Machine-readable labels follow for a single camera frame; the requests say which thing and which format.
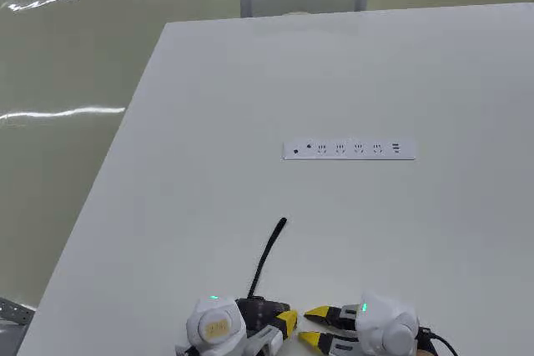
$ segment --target metal bracket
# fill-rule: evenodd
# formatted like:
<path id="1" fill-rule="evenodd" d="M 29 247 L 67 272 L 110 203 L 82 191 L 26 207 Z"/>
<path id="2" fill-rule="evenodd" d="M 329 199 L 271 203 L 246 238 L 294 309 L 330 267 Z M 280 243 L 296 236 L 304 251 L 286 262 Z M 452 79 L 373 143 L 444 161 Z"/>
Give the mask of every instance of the metal bracket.
<path id="1" fill-rule="evenodd" d="M 32 321 L 35 312 L 11 300 L 0 298 L 0 318 L 17 323 L 28 325 Z"/>

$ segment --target robotic hand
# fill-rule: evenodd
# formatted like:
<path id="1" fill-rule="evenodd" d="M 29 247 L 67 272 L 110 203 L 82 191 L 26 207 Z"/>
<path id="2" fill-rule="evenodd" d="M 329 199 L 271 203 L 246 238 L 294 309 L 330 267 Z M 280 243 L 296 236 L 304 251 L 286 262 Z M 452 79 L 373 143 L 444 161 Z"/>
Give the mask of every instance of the robotic hand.
<path id="1" fill-rule="evenodd" d="M 437 356 L 431 339 L 438 339 L 458 356 L 439 335 L 419 325 L 416 311 L 408 305 L 374 293 L 363 294 L 360 304 L 336 308 L 320 306 L 307 319 L 355 335 L 301 332 L 299 338 L 329 356 Z"/>
<path id="2" fill-rule="evenodd" d="M 287 303 L 254 296 L 261 269 L 280 231 L 282 218 L 259 260 L 247 298 L 210 296 L 200 299 L 188 318 L 189 348 L 176 347 L 177 356 L 275 356 L 297 324 L 297 313 Z"/>

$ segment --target electrical outlet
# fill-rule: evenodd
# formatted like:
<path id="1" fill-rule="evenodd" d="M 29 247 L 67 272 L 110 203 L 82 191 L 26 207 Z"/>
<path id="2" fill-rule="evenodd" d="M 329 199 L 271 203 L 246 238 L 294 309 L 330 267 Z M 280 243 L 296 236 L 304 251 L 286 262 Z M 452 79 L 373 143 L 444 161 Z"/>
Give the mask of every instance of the electrical outlet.
<path id="1" fill-rule="evenodd" d="M 335 153 L 338 155 L 338 156 L 343 156 L 345 154 L 345 152 L 347 151 L 347 145 L 346 143 L 342 142 L 342 143 L 337 143 L 335 145 Z"/>
<path id="2" fill-rule="evenodd" d="M 411 140 L 297 139 L 284 143 L 283 159 L 415 160 Z"/>

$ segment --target floor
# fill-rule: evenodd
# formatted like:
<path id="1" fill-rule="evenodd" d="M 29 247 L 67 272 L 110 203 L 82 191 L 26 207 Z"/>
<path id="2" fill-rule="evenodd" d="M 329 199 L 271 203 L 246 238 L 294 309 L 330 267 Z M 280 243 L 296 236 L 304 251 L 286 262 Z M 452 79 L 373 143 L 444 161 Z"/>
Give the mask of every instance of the floor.
<path id="1" fill-rule="evenodd" d="M 0 296 L 38 305 L 164 24 L 238 16 L 239 0 L 0 0 Z"/>

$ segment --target black antenna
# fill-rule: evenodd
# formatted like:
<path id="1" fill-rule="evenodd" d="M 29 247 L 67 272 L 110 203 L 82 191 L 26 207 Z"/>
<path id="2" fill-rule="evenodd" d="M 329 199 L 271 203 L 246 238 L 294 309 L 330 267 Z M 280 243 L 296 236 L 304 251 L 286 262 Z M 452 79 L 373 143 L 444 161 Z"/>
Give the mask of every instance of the black antenna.
<path id="1" fill-rule="evenodd" d="M 256 290 L 256 285 L 258 285 L 261 269 L 264 267 L 265 260 L 267 259 L 267 256 L 269 256 L 270 249 L 273 247 L 273 244 L 280 235 L 280 232 L 282 231 L 282 228 L 284 228 L 286 223 L 287 218 L 281 218 L 278 224 L 276 224 L 275 230 L 270 235 L 269 241 L 267 242 L 267 246 L 265 246 L 264 253 L 261 255 L 261 259 L 259 260 L 258 268 L 256 269 L 256 274 L 254 276 L 254 279 L 252 280 L 252 285 L 250 285 L 249 296 L 247 296 L 247 298 L 252 298 L 254 296 L 254 291 Z"/>

